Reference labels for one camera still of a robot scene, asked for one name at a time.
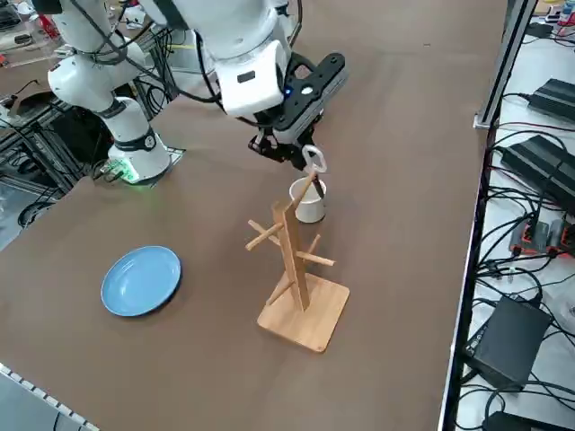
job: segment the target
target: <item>wooden peg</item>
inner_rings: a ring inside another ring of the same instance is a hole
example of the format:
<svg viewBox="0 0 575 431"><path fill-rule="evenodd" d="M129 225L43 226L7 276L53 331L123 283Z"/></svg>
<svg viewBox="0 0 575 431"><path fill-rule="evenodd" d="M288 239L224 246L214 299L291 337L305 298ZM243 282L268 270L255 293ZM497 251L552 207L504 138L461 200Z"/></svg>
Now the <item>wooden peg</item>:
<svg viewBox="0 0 575 431"><path fill-rule="evenodd" d="M268 237L270 237L274 233L278 232L282 227L284 227L283 223L275 223L270 229L262 233L257 238L254 238L247 244L245 244L245 249L248 251L253 250L254 247L256 247L258 244L268 239Z"/></svg>
<svg viewBox="0 0 575 431"><path fill-rule="evenodd" d="M310 174L307 176L307 178L305 179L305 183L304 183L304 187L302 188L302 190L299 192L299 194L294 198L293 202L291 203L291 206L296 209L299 206L299 203L302 201L302 199L305 196L305 193L307 192L307 190L309 189L309 186L312 185L312 182L314 182L315 176L317 175L316 171L311 171Z"/></svg>
<svg viewBox="0 0 575 431"><path fill-rule="evenodd" d="M319 263L320 265L325 265L326 267L332 267L335 265L335 260L320 258L319 256L315 256L311 253L306 253L305 251L298 251L296 253L298 258L303 260L309 260L310 262Z"/></svg>
<svg viewBox="0 0 575 431"><path fill-rule="evenodd" d="M253 220L249 220L249 221L248 221L248 224L249 224L249 225L253 228L253 230L255 230L256 232L259 232L259 233L264 233L264 232L266 232L265 228L264 228L261 224L256 223L256 222L254 222ZM276 244L277 246L279 246L279 239L278 239L277 236L275 236L275 235L270 235L270 236L268 237L268 239L269 239L271 242L273 242L274 244Z"/></svg>
<svg viewBox="0 0 575 431"><path fill-rule="evenodd" d="M320 238L322 238L322 236L320 234L317 234L314 238L314 240L312 241L311 245L309 246L309 248L307 249L307 252L309 254L313 253L315 248L317 247L317 244L320 241ZM293 284L293 282L290 282L288 279L288 274L286 274L284 272L284 275L281 277L281 280L279 281L279 285L281 286L281 288L276 289L270 296L270 298L268 299L268 301L266 301L266 305L272 305L273 303L275 303L280 296L282 296L284 293L286 293L286 291L291 287L291 285Z"/></svg>
<svg viewBox="0 0 575 431"><path fill-rule="evenodd" d="M265 230L265 228L263 226L261 226L261 224L258 224L256 222L254 222L253 220L250 220L248 222L248 224L256 231L261 233L262 235L264 235L267 231ZM319 239L321 238L320 235L317 235L314 239L314 242L312 242L313 248L310 247L310 249L314 249L315 246L317 245L317 242L319 241ZM274 244L276 244L277 246L279 245L279 239L277 236L273 236L270 235L268 237L268 240L272 241ZM319 263L320 265L325 265L326 267L332 267L333 265L335 265L335 260L331 260L331 259L326 259L326 258L321 258L319 256L315 256L314 254L312 254L311 252L305 252L305 251L298 251L296 252L296 255L298 256L298 258L301 258L303 260L308 260L310 262L313 263Z"/></svg>

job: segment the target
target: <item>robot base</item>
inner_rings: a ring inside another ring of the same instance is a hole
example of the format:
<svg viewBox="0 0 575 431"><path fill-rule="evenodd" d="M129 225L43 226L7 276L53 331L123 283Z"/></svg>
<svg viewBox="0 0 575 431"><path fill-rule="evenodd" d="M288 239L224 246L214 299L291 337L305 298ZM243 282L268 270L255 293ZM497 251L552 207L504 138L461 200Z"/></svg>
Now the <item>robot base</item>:
<svg viewBox="0 0 575 431"><path fill-rule="evenodd" d="M162 139L156 134L156 145L152 151L138 150L126 152L113 145L108 152L111 166L116 172L122 171L121 178L129 184L150 180L162 175L170 167L170 154Z"/></svg>

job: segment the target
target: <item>brown table surface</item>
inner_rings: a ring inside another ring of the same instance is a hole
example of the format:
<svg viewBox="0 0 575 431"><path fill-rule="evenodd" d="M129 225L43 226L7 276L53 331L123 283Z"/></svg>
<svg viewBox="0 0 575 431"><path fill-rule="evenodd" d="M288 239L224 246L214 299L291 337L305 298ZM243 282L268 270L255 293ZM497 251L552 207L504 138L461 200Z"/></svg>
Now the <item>brown table surface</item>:
<svg viewBox="0 0 575 431"><path fill-rule="evenodd" d="M0 361L104 431L434 429L482 159L473 114L504 9L305 3L297 50L339 50L350 70L315 134L328 215L302 232L337 260L313 272L351 290L325 354L258 328L281 259L243 248L296 172L250 152L248 127L178 99L154 125L189 151L155 189L81 180L2 253ZM152 315L114 317L102 278L146 244L178 254L180 289Z"/></svg>

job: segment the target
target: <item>power supply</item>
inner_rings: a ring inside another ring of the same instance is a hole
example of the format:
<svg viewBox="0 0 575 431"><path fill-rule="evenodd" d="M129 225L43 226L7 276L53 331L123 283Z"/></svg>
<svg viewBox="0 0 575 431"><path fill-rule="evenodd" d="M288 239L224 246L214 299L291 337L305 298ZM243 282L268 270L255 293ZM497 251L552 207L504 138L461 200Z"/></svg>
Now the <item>power supply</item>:
<svg viewBox="0 0 575 431"><path fill-rule="evenodd" d="M549 314L506 296L465 346L467 364L495 388L522 389L551 324Z"/></svg>

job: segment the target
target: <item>black cable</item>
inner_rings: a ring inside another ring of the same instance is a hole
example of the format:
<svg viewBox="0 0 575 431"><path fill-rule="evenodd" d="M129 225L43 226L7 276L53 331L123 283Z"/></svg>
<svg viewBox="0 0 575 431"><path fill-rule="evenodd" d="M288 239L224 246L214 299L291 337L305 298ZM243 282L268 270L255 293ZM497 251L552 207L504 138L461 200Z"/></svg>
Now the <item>black cable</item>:
<svg viewBox="0 0 575 431"><path fill-rule="evenodd" d="M118 17L118 23L114 26L114 29L110 32L110 34L106 37L106 39L100 44L100 46L98 48L96 48L96 50L94 52L100 53L100 51L106 46L106 44L108 43L109 40L111 40L111 37L114 34L119 34L121 35L121 33L117 32L118 29L118 24L120 21L122 21L122 18L124 17L124 13L126 13L126 9L128 9L128 2L124 2L121 4L121 10L119 11L119 17Z"/></svg>
<svg viewBox="0 0 575 431"><path fill-rule="evenodd" d="M569 389L569 388L566 388L566 387L561 386L560 384L556 384L556 383L542 382L542 381L537 381L537 380L527 380L527 381L525 382L525 386L528 386L528 385L541 386L542 388L547 388L547 389L548 389L548 388L553 388L553 389L556 389L557 391L563 391L563 392L569 393L569 395L575 396L575 391L574 391L574 390ZM489 399L487 399L487 402L485 403L485 411L484 411L484 415L483 415L483 417L484 417L485 420L487 420L487 418L488 418L489 415L490 415L490 409L491 409L491 404L493 403L493 400L495 400L495 398L496 398L498 395L500 395L502 392L505 392L505 391L513 392L513 393L520 393L520 392L521 392L521 393L533 393L533 391L525 391L525 390L523 390L523 391L512 391L512 390L506 390L506 389L497 389L497 390L494 390L494 391L491 393L491 395L489 396ZM535 392L535 393L538 394L538 395L543 395L543 396L546 396L546 397L553 398L553 399L555 399L555 400L566 400L566 401L569 401L569 402L575 402L575 400L567 399L567 398L561 397L561 396L559 396L559 395L549 395L548 393L541 393L541 392Z"/></svg>
<svg viewBox="0 0 575 431"><path fill-rule="evenodd" d="M299 36L299 32L302 30L304 24L304 6L302 4L302 0L297 0L297 23L296 28L294 29L294 33L289 40L289 46L293 47L296 43L297 36Z"/></svg>
<svg viewBox="0 0 575 431"><path fill-rule="evenodd" d="M567 341L569 342L569 344L571 344L573 346L573 348L575 348L575 342L573 342L572 339L575 339L575 334L572 332L569 332L568 330L565 330L561 324L557 321L557 318L555 318L555 315L553 314L553 312L549 309L549 307L547 306L546 303L542 303L541 304L542 307L545 308L545 310L547 311L547 313L551 316L552 318L552 322L551 325L558 329L561 334L567 339Z"/></svg>
<svg viewBox="0 0 575 431"><path fill-rule="evenodd" d="M32 79L31 81L28 81L28 83L26 83L20 90L18 90L17 92L14 93L14 96L17 94L20 94L21 92L23 92L24 90L26 90L26 88L31 85L31 84L36 84L36 85L40 85L40 83L38 82L37 79Z"/></svg>
<svg viewBox="0 0 575 431"><path fill-rule="evenodd" d="M459 404L463 398L468 397L469 395L472 395L472 394L474 394L474 393L477 393L477 392L490 392L490 391L492 391L491 388L488 388L487 386L483 386L482 384L467 384L467 385L464 385L464 386L462 386L462 387L464 387L464 388L474 388L474 389L471 389L469 392L466 392L466 393L464 393L463 395L461 395L461 396L459 397L459 400L457 401L457 404ZM505 403L505 399L503 398L503 396L502 396L501 394L499 394L499 397L500 397L500 401L501 401L501 407L502 407L503 409L505 409L505 408L507 407L507 405L506 405L506 403ZM460 428L460 429L463 429L464 431L474 431L474 430L478 430L478 429L482 429L482 428L483 428L483 425L482 425L482 424L479 425L479 426L477 426L477 427L462 427L461 425L459 425L459 424L457 423L457 420L455 421L455 423L456 423L456 427L458 427L458 428Z"/></svg>
<svg viewBox="0 0 575 431"><path fill-rule="evenodd" d="M93 20L92 16L90 16L90 14L88 12L85 11L85 9L76 1L76 0L70 0L70 3L78 10L78 12L90 23L90 25L100 34L100 36L102 36L103 40L106 40L106 33L103 32L103 30L98 26L98 24ZM111 41L107 42L107 45L111 48L112 52L115 52L116 54L118 54L119 56L123 57L123 53L121 52L119 47L116 47ZM199 101L202 103L211 103L214 100L213 99L206 99L203 97L199 97L199 96L194 96L193 94L190 94L189 92L185 92L184 90L182 90L181 88L179 88L177 85L173 85L171 83L167 83L167 82L163 82L162 78L157 76L156 74L153 74L152 72L148 71L145 67L142 67L140 64L138 64L137 62L135 62L134 60L132 60L129 57L126 57L126 61L132 65L133 67L135 67L137 70L139 70L142 74L150 76L151 78L155 79L158 83L163 84L163 85L167 85L173 88L173 90L175 92L177 92L178 94L184 95L194 101Z"/></svg>
<svg viewBox="0 0 575 431"><path fill-rule="evenodd" d="M519 189L513 189L511 187L498 187L498 186L489 186L489 191L493 191L493 195L489 195L486 200L489 200L490 198L492 198L493 196L499 195L501 194L505 194L505 193L511 193L511 194L517 194L519 195L522 199L526 200L526 201L530 201L533 202L534 198L539 198L539 193L535 193L535 192L528 192L528 191L523 191L523 190L519 190ZM553 207L557 207L557 204L555 204L552 200L547 199L544 202L547 206L553 206Z"/></svg>
<svg viewBox="0 0 575 431"><path fill-rule="evenodd" d="M6 126L8 126L11 130L13 130L14 132L16 132L16 133L18 134L18 136L21 137L23 140L25 140L30 147L36 147L36 145L34 145L34 144L31 142L31 140L30 140L26 135L24 135L23 132L22 132L19 128L16 128L16 127L12 126L8 121L5 121L4 119L0 119L0 121L2 121L3 123L5 123ZM48 132L56 133L55 131L49 130L49 129L41 129L41 131L48 131ZM64 175L76 175L76 174L78 174L78 173L83 172L84 167L85 167L85 166L83 166L83 167L80 169L80 171L78 171L78 172L64 172L64 171L61 171L61 170L57 169L57 168L56 168L55 166L53 166L53 165L51 166L51 168L52 168L54 171L59 172L59 173L62 173L62 174L64 174Z"/></svg>
<svg viewBox="0 0 575 431"><path fill-rule="evenodd" d="M531 375L533 375L533 378L536 379L538 382L541 382L541 379L539 379L539 377L537 377L535 375L535 373L532 371ZM549 390L549 388L547 388L546 386L543 386L543 389L545 390L545 392L547 392L552 398L554 398L555 400L557 400L557 402L559 402L560 404L562 404L564 407L566 407L567 409L571 410L571 411L575 411L575 407L574 406L570 406L569 404L567 404L565 401L561 400L555 393L551 392Z"/></svg>
<svg viewBox="0 0 575 431"><path fill-rule="evenodd" d="M501 235L501 237L496 242L494 242L491 245L491 247L485 252L483 257L480 259L478 266L480 267L481 264L483 264L483 262L491 254L491 252L493 250L495 250L495 248L507 237L508 234L513 232L515 230L515 228L517 228L520 224L522 224L525 220L527 220L532 215L533 214L530 213L530 214L522 215L521 217L516 218L513 225L507 231L505 231L505 233L503 235Z"/></svg>
<svg viewBox="0 0 575 431"><path fill-rule="evenodd" d="M531 101L531 94L527 94L526 92L508 92L507 94L503 94L502 97L503 99L505 99L506 97L509 96L517 96L526 101Z"/></svg>
<svg viewBox="0 0 575 431"><path fill-rule="evenodd" d="M54 420L54 426L52 427L52 431L56 431L56 428L58 427L58 420L60 419L60 412L57 411L56 412L56 420Z"/></svg>

